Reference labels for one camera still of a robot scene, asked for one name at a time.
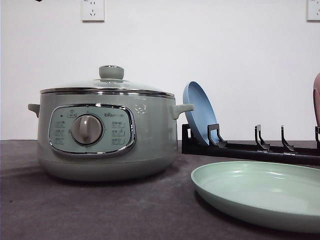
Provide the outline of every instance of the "black dish rack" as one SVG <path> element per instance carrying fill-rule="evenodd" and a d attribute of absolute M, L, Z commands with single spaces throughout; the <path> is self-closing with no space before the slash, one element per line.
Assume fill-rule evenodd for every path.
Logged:
<path fill-rule="evenodd" d="M 283 125 L 281 126 L 282 146 L 274 146 L 266 143 L 261 137 L 261 125 L 254 127 L 256 144 L 227 142 L 220 136 L 219 124 L 211 124 L 207 126 L 209 146 L 203 146 L 198 143 L 191 130 L 189 137 L 188 129 L 190 129 L 188 124 L 182 125 L 183 154 L 320 166 L 320 127 L 318 126 L 315 127 L 316 148 L 295 147 L 290 145 L 285 139 Z M 212 131 L 216 131 L 219 142 L 212 140 Z"/>

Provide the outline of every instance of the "brand logo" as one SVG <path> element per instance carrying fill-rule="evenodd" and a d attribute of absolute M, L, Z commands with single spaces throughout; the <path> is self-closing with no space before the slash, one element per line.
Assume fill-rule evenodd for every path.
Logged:
<path fill-rule="evenodd" d="M 108 113 L 105 113 L 104 116 L 105 117 L 114 117 L 115 114 L 112 114 L 112 113 L 108 112 Z"/>

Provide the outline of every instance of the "glass lid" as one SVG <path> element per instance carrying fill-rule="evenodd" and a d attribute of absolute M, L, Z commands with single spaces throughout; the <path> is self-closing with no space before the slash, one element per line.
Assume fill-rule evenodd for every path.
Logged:
<path fill-rule="evenodd" d="M 174 97 L 172 93 L 161 91 L 145 84 L 123 80 L 124 69 L 120 66 L 106 65 L 99 67 L 100 79 L 74 82 L 55 88 L 43 89 L 41 94 L 67 92 L 98 92 L 98 93 L 133 93 L 155 95 L 160 97 Z"/>

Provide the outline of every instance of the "power outlet cover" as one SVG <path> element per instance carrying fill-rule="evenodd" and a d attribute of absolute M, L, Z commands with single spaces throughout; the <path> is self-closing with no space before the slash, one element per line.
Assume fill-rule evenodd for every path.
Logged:
<path fill-rule="evenodd" d="M 307 18 L 308 22 L 320 22 L 320 0 L 307 0 Z"/>
<path fill-rule="evenodd" d="M 82 0 L 83 22 L 105 21 L 105 0 Z"/>

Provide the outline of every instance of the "pot base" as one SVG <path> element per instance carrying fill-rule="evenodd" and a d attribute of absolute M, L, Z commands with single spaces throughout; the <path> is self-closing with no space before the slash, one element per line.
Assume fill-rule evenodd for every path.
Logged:
<path fill-rule="evenodd" d="M 123 163 L 60 163 L 38 159 L 40 166 L 50 175 L 61 179 L 85 182 L 105 182 L 142 178 L 163 171 L 174 157 Z"/>

